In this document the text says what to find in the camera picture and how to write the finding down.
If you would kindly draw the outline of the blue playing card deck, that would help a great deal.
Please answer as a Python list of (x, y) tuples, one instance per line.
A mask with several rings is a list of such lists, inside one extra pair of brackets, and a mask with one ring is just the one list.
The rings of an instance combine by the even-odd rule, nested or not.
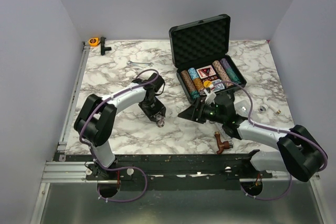
[(222, 83), (222, 80), (213, 80), (212, 84), (210, 85), (212, 91), (217, 92), (221, 90), (225, 90), (225, 85)]

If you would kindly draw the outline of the brown faucet tap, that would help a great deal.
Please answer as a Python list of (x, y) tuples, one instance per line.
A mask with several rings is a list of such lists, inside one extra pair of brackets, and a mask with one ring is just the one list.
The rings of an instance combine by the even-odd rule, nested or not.
[(221, 155), (224, 150), (229, 150), (229, 149), (233, 148), (232, 142), (221, 140), (220, 132), (216, 131), (214, 133), (214, 137), (216, 139), (216, 144), (217, 144), (217, 148), (218, 148), (218, 150), (216, 151), (217, 155)]

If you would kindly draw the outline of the white brass small fitting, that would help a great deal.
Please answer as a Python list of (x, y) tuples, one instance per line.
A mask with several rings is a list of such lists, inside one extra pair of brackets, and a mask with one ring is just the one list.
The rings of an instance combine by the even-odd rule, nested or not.
[(269, 107), (273, 110), (275, 114), (280, 114), (281, 110), (273, 105), (269, 105)]

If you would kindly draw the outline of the silver open-end wrench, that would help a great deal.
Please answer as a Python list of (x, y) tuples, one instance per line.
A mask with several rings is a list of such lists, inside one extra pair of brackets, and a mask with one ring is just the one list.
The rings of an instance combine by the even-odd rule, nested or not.
[(133, 62), (133, 61), (131, 61), (131, 60), (129, 60), (128, 62), (127, 62), (127, 65), (137, 65), (137, 66), (141, 66), (141, 65), (145, 65), (145, 66), (153, 66), (153, 63), (151, 63), (151, 62)]

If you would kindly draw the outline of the brown chip stack row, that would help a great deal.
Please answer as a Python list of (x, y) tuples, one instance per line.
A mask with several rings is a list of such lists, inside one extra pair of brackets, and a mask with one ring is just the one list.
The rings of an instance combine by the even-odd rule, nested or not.
[(188, 90), (188, 93), (189, 93), (191, 99), (194, 100), (196, 98), (199, 98), (200, 97), (199, 92), (197, 91), (190, 75), (188, 74), (188, 72), (186, 70), (181, 72), (181, 77), (182, 77), (182, 80), (185, 84), (185, 87)]

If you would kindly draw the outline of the orange tape measure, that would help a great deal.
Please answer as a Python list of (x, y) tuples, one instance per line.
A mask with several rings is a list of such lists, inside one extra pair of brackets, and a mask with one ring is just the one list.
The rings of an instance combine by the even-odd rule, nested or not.
[(90, 47), (98, 47), (100, 45), (100, 38), (99, 37), (92, 37), (88, 40), (88, 44)]

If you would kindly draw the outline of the black t-shaped tool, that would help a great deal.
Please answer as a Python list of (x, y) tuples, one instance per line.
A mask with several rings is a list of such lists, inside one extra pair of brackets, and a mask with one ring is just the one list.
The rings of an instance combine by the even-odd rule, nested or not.
[(106, 43), (106, 37), (100, 37), (100, 54), (104, 56), (108, 51), (111, 51), (111, 47), (107, 47), (105, 45)]

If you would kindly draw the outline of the clear plastic bag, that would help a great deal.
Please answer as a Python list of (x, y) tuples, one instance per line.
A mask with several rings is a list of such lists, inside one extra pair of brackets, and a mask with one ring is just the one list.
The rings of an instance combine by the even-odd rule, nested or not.
[(236, 113), (243, 117), (248, 117), (251, 110), (251, 103), (247, 100), (241, 100), (234, 104)]

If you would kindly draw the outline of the teal chip stack row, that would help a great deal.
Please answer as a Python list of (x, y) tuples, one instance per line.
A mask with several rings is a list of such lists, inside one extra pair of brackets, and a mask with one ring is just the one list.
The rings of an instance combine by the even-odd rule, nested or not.
[(241, 80), (239, 79), (238, 75), (231, 67), (226, 68), (225, 71), (232, 82), (241, 84)]

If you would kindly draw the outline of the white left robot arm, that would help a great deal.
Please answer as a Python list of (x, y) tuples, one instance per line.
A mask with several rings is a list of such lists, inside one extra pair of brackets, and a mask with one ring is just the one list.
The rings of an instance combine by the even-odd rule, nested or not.
[(165, 86), (163, 78), (153, 73), (147, 80), (136, 78), (126, 88), (104, 97), (91, 94), (86, 98), (74, 129), (80, 142), (89, 146), (91, 155), (99, 164), (98, 173), (104, 179), (116, 175), (115, 155), (109, 144), (118, 113), (137, 104), (147, 118), (158, 127), (164, 126), (166, 107), (158, 100), (159, 90)]

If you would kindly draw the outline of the black poker set case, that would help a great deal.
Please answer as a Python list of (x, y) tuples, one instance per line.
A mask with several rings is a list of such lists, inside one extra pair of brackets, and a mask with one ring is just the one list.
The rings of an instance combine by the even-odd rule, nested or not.
[(220, 14), (191, 23), (173, 26), (169, 30), (172, 62), (177, 68), (176, 75), (189, 103), (193, 102), (191, 93), (181, 77), (181, 72), (190, 68), (203, 68), (215, 60), (226, 59), (238, 84), (245, 87), (246, 79), (228, 55), (230, 16)]

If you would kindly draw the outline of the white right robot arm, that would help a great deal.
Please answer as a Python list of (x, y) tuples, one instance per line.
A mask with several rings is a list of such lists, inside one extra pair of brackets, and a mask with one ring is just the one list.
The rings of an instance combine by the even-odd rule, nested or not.
[(295, 125), (282, 129), (252, 122), (236, 112), (227, 95), (217, 96), (211, 104), (198, 98), (178, 117), (202, 124), (206, 121), (219, 123), (230, 137), (274, 148), (273, 152), (250, 153), (248, 161), (241, 165), (242, 173), (249, 178), (260, 171), (272, 170), (288, 172), (297, 180), (307, 182), (328, 161), (326, 152), (305, 127)]

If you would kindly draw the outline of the yellow big blind button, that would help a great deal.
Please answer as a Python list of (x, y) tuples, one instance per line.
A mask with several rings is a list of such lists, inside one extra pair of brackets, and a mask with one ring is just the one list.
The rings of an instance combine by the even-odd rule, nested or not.
[(212, 82), (209, 81), (209, 80), (205, 80), (203, 82), (203, 85), (204, 85), (205, 88), (211, 88), (212, 87)]

